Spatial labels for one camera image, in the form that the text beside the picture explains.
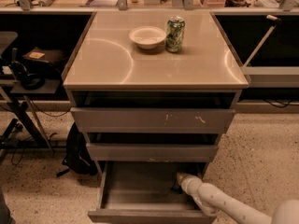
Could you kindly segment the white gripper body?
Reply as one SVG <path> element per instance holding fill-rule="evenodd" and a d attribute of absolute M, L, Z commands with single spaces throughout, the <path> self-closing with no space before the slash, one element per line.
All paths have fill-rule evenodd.
<path fill-rule="evenodd" d="M 181 180 L 181 187 L 185 193 L 190 196 L 197 197 L 203 181 L 194 175 L 186 175 Z"/>

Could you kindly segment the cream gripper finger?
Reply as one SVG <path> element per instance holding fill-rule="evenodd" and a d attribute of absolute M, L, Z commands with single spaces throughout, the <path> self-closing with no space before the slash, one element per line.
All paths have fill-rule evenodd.
<path fill-rule="evenodd" d="M 177 182 L 180 185 L 183 179 L 187 176 L 187 173 L 177 172 Z"/>

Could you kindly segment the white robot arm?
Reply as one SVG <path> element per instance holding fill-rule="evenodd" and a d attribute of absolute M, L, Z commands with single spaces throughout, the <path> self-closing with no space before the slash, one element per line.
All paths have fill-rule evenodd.
<path fill-rule="evenodd" d="M 216 186 L 203 182 L 196 175 L 177 173 L 182 190 L 190 195 L 199 208 L 209 217 L 221 210 L 238 224 L 299 224 L 299 200 L 284 201 L 268 216 L 229 196 Z"/>

